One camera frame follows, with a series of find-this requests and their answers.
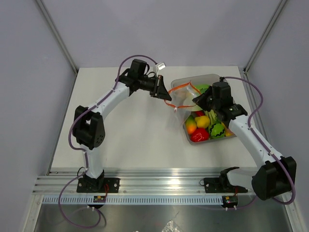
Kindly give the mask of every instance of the red bell pepper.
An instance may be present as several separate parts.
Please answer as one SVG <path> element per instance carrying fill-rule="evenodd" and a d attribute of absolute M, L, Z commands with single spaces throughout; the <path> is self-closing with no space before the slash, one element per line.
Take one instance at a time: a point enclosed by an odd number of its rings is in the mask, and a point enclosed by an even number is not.
<path fill-rule="evenodd" d="M 194 113 L 196 113 L 197 117 L 201 117 L 201 116 L 204 116 L 205 113 L 204 111 L 200 110 L 200 111 L 194 111 Z"/>
<path fill-rule="evenodd" d="M 192 142 L 201 142 L 209 139 L 209 133 L 204 128 L 197 128 L 191 135 Z"/>

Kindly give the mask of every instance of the toy vegetable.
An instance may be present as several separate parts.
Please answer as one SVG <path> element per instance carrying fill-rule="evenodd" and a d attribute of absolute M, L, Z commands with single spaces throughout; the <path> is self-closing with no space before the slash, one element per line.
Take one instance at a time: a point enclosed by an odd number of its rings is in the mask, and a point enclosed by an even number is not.
<path fill-rule="evenodd" d="M 195 122 L 194 117 L 192 115 L 190 115 L 187 118 L 184 124 L 188 134 L 192 134 L 197 129 L 197 123 Z"/>
<path fill-rule="evenodd" d="M 191 135 L 192 142 L 201 142 L 209 139 L 209 134 L 204 128 L 197 128 Z"/>
<path fill-rule="evenodd" d="M 201 84 L 201 85 L 197 85 L 195 86 L 195 88 L 197 88 L 201 94 L 205 93 L 205 91 L 209 88 L 210 85 L 207 84 Z"/>
<path fill-rule="evenodd" d="M 204 116 L 205 113 L 204 111 L 200 110 L 200 111 L 194 111 L 194 113 L 197 115 L 197 117 L 201 117 L 201 116 Z"/>

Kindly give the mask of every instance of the white table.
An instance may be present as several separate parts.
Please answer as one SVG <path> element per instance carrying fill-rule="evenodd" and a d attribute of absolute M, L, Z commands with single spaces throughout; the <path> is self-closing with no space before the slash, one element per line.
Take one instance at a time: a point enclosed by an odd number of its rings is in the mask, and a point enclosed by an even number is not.
<path fill-rule="evenodd" d="M 69 128 L 77 106 L 88 106 L 114 85 L 118 68 L 81 68 L 56 148 L 53 168 L 84 166 L 80 151 L 68 144 Z M 170 89 L 174 79 L 215 73 L 240 77 L 238 67 L 166 67 L 160 74 Z M 229 80 L 235 102 L 250 113 L 243 83 Z M 172 108 L 163 100 L 138 90 L 121 102 L 104 121 L 106 137 L 100 146 L 104 168 L 216 168 L 255 167 L 254 160 L 238 138 L 191 145 L 181 128 L 171 127 Z M 78 146 L 74 137 L 73 144 Z"/>

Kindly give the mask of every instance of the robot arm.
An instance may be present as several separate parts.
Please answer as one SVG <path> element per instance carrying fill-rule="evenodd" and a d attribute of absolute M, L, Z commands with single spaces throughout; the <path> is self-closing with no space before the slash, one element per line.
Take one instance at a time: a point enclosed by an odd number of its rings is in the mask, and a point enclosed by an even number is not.
<path fill-rule="evenodd" d="M 225 126 L 230 128 L 244 144 L 258 168 L 257 172 L 238 167 L 223 170 L 219 177 L 223 188 L 240 186 L 252 189 L 261 200 L 273 198 L 291 190 L 286 174 L 273 156 L 284 165 L 293 182 L 295 182 L 296 173 L 295 160 L 292 157 L 285 158 L 253 125 L 248 125 L 247 112 L 241 105 L 234 104 L 231 88 L 227 82 L 224 82 L 224 78 L 220 78 L 220 82 L 214 83 L 193 101 L 205 111 L 211 109 L 215 111 Z M 271 150 L 271 154 L 262 143 Z"/>
<path fill-rule="evenodd" d="M 164 86 L 163 76 L 146 76 L 146 66 L 147 63 L 145 61 L 133 60 L 131 67 L 119 76 L 119 82 L 108 98 L 102 102 L 103 98 L 109 94 L 106 93 L 88 107 L 79 106 L 75 110 L 74 120 L 89 108 L 96 106 L 95 109 L 84 115 L 75 124 L 72 131 L 73 136 L 76 137 L 76 141 L 87 153 L 88 164 L 86 166 L 89 167 L 89 170 L 84 175 L 84 178 L 91 185 L 96 186 L 96 189 L 101 188 L 100 183 L 102 183 L 102 179 L 104 178 L 98 147 L 105 138 L 104 120 L 107 115 L 116 105 L 138 89 L 149 91 L 151 97 L 171 101 L 171 97 Z"/>

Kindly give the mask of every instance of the plastic bin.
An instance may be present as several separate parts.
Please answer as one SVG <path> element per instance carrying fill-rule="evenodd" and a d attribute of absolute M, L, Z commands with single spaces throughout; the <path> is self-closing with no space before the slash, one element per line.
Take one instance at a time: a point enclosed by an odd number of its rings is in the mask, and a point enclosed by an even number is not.
<path fill-rule="evenodd" d="M 177 86 L 180 86 L 182 84 L 185 84 L 185 83 L 188 83 L 188 82 L 191 81 L 191 83 L 194 86 L 195 85 L 201 85 L 201 84 L 207 84 L 207 85 L 211 86 L 213 83 L 218 82 L 219 78 L 220 78 L 220 76 L 217 75 L 217 74 L 207 74 L 207 75 L 201 75 L 201 76 L 192 76 L 192 77 L 187 77 L 187 78 L 173 80 L 170 85 L 171 85 L 172 88 L 175 88 Z M 187 129 L 186 129 L 185 125 L 183 125 L 183 130 L 184 130 L 184 133 L 186 135 L 187 140 L 192 145 L 209 143 L 209 142 L 213 142 L 213 141 L 219 141 L 219 140 L 222 140 L 222 139 L 229 139 L 229 138 L 235 137 L 235 135 L 232 135 L 232 136 L 223 137 L 223 138 L 219 138 L 219 139 L 209 139 L 209 140 L 201 141 L 201 142 L 192 142 L 191 139 L 190 139 L 190 136 L 189 136 L 189 134 L 187 132 Z"/>

